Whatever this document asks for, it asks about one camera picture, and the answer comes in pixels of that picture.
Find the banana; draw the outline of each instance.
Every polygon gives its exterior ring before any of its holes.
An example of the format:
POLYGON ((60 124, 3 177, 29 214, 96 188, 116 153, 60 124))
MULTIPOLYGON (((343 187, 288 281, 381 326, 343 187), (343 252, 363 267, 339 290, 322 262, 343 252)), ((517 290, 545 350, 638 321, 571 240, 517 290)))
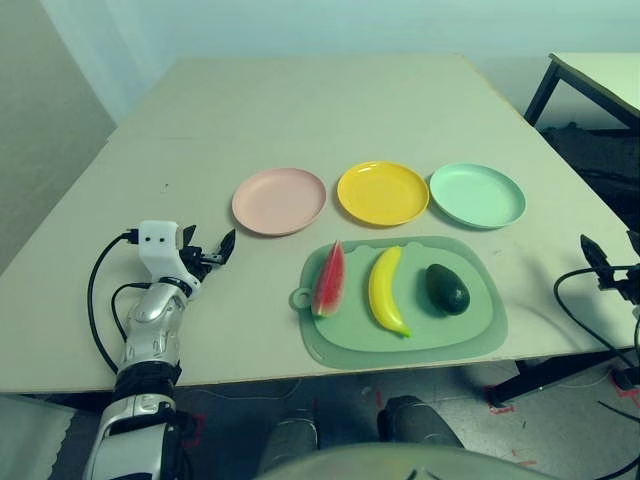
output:
POLYGON ((369 275, 369 305, 382 327, 410 337, 411 330, 404 323, 391 290, 393 275, 401 256, 402 248, 396 246, 385 250, 376 260, 369 275))

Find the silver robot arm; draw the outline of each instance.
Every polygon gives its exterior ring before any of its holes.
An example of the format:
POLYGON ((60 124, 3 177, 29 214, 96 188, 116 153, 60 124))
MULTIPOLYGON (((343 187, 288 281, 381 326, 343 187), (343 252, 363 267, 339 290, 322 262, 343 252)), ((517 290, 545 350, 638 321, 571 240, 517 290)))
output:
POLYGON ((173 400, 180 376, 178 331, 187 303, 213 264, 224 264, 232 231, 216 255, 188 246, 195 227, 146 221, 138 228, 140 258, 152 284, 127 316, 125 348, 112 403, 104 410, 85 480, 185 478, 182 422, 173 400))

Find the toy watermelon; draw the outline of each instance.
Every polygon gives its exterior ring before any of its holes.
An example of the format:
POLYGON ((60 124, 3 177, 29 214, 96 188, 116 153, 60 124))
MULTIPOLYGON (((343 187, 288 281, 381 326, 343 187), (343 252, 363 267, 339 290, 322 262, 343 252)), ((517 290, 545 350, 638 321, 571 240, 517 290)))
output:
POLYGON ((344 250, 339 241, 333 244, 316 282, 311 312, 329 317, 338 311, 344 290, 344 250))

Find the white table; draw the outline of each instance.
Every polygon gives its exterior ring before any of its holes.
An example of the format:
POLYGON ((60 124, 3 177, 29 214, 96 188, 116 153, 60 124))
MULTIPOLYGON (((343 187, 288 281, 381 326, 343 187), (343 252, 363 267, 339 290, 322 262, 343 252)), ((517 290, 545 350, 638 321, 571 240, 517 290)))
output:
MULTIPOLYGON (((527 213, 504 229, 479 231, 431 205, 406 225, 374 229, 331 200, 314 224, 288 237, 241 229, 228 265, 206 279, 185 312, 180 384, 338 372, 306 352, 287 301, 307 256, 336 238, 448 235, 476 251, 504 300, 508 337, 491 354, 447 365, 602 348, 556 306, 551 286, 585 266, 583 232, 611 262, 633 262, 625 227, 463 57, 185 60, 115 132, 0 277, 0 390, 112 387, 89 332, 85 291, 98 253, 126 228, 143 219, 195 223, 194 243, 214 247, 234 226, 234 189, 256 171, 305 168, 333 191, 348 167, 371 159, 425 176, 451 162, 494 166, 521 185, 527 213)), ((114 357, 122 342, 109 297, 118 285, 147 278, 129 245, 117 247, 100 271, 97 322, 114 357)), ((593 277, 571 280, 563 293, 614 344, 631 343, 630 306, 617 293, 598 292, 593 277)))
POLYGON ((640 130, 640 53, 552 53, 524 118, 535 125, 564 80, 634 130, 640 130))

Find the yellow plate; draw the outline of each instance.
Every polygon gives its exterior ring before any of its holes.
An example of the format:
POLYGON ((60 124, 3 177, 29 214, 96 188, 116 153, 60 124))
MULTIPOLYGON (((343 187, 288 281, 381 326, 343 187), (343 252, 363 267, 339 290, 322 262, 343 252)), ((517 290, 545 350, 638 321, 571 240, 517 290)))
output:
POLYGON ((350 168, 338 182, 338 199, 347 212, 373 225, 400 225, 427 208, 429 189, 413 170, 391 162, 350 168))

